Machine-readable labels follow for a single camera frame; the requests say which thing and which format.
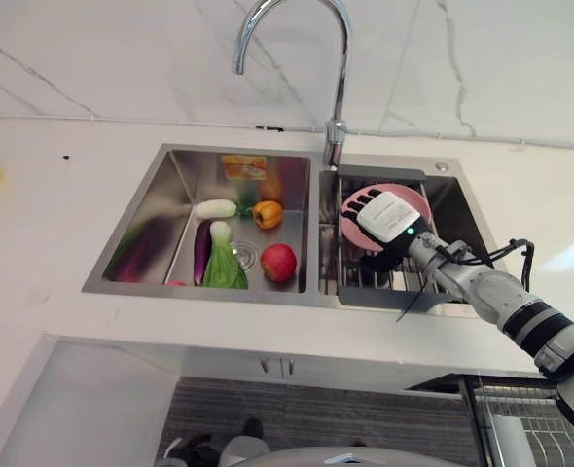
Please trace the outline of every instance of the dish drying rack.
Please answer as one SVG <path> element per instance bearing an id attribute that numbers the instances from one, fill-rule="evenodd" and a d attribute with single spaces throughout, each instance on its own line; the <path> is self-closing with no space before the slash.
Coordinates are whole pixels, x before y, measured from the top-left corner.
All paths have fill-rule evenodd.
<path id="1" fill-rule="evenodd" d="M 536 466 L 574 467 L 574 427 L 559 412 L 556 388 L 551 383 L 482 377 L 478 381 L 481 386 L 474 389 L 476 407 L 494 458 L 501 458 L 505 449 L 493 429 L 493 419 L 501 415 L 520 420 Z"/>
<path id="2" fill-rule="evenodd" d="M 320 291 L 337 295 L 344 305 L 403 309 L 411 304 L 413 311 L 427 311 L 439 303 L 464 303 L 434 282 L 426 283 L 424 270 L 415 260 L 405 258 L 396 268 L 379 273 L 363 267 L 360 258 L 376 253 L 352 245 L 341 233 L 341 206 L 354 192 L 378 183 L 397 183 L 420 193 L 432 209 L 431 194 L 426 189 L 427 177 L 420 170 L 340 166 L 333 192 L 334 212 L 328 222 L 320 222 L 320 245 L 334 251 L 320 251 Z M 430 228 L 439 234 L 436 218 Z M 336 258 L 336 262 L 324 261 Z"/>

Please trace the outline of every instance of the sink drain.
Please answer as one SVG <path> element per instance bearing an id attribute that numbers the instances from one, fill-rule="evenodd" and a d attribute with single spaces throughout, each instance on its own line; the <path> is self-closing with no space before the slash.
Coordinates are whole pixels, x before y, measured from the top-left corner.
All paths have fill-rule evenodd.
<path id="1" fill-rule="evenodd" d="M 234 241 L 231 243 L 233 253 L 244 270 L 252 269 L 259 259 L 259 249 L 247 241 Z"/>

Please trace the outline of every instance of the faucet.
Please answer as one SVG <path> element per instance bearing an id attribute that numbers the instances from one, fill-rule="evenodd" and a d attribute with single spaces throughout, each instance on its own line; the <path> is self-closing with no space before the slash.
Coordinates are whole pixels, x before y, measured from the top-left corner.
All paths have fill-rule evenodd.
<path id="1" fill-rule="evenodd" d="M 233 56 L 233 72 L 237 75 L 244 73 L 244 58 L 246 57 L 246 48 L 255 27 L 273 7 L 282 3 L 284 0 L 259 0 L 250 10 L 239 30 L 235 52 Z M 337 82 L 337 92 L 335 94 L 335 108 L 333 116 L 326 123 L 326 146 L 324 148 L 324 161 L 328 162 L 330 167 L 336 168 L 339 165 L 339 157 L 345 134 L 347 133 L 347 124 L 341 119 L 341 110 L 343 107 L 343 93 L 345 88 L 345 72 L 347 61 L 349 59 L 350 40 L 352 29 L 347 16 L 347 10 L 341 0 L 319 0 L 326 5 L 333 13 L 341 30 L 342 47 L 341 47 L 341 66 L 339 68 L 339 81 Z"/>

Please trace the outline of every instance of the black cable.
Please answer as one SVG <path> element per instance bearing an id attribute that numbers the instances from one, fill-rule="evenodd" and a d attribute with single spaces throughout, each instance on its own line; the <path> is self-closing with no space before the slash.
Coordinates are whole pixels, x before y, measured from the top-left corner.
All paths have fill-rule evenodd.
<path id="1" fill-rule="evenodd" d="M 518 240 L 511 239 L 510 244 L 506 245 L 498 250 L 491 251 L 487 253 L 485 258 L 470 258 L 468 260 L 462 260 L 459 255 L 464 255 L 467 250 L 461 250 L 457 255 L 453 255 L 448 252 L 443 246 L 437 246 L 436 251 L 445 257 L 450 263 L 455 263 L 457 265 L 464 266 L 479 266 L 487 265 L 492 268 L 492 263 L 499 261 L 500 259 L 508 256 L 514 250 L 518 248 L 525 247 L 525 251 L 522 252 L 524 256 L 524 262 L 522 264 L 522 273 L 520 275 L 520 283 L 522 287 L 528 292 L 529 291 L 529 276 L 531 275 L 531 265 L 533 263 L 533 253 L 535 251 L 535 246 L 529 240 L 525 238 L 520 238 Z"/>
<path id="2" fill-rule="evenodd" d="M 423 281 L 423 285 L 421 286 L 421 289 L 416 293 L 416 295 L 413 297 L 413 299 L 408 304 L 408 306 L 406 306 L 406 308 L 404 308 L 402 313 L 397 317 L 397 319 L 395 320 L 396 323 L 399 323 L 400 319 L 402 319 L 404 317 L 404 315 L 410 311 L 410 309 L 413 307 L 413 305 L 416 303 L 418 298 L 421 296 L 421 294 L 425 290 L 425 287 L 427 287 L 427 279 L 425 279 Z"/>

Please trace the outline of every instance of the white radish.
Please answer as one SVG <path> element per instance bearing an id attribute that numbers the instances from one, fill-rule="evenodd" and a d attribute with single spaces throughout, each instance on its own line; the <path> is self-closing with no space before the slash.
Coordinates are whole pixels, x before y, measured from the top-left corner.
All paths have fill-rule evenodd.
<path id="1" fill-rule="evenodd" d="M 211 199 L 194 207 L 194 214 L 199 219 L 223 219 L 232 217 L 237 212 L 237 205 L 228 199 Z"/>

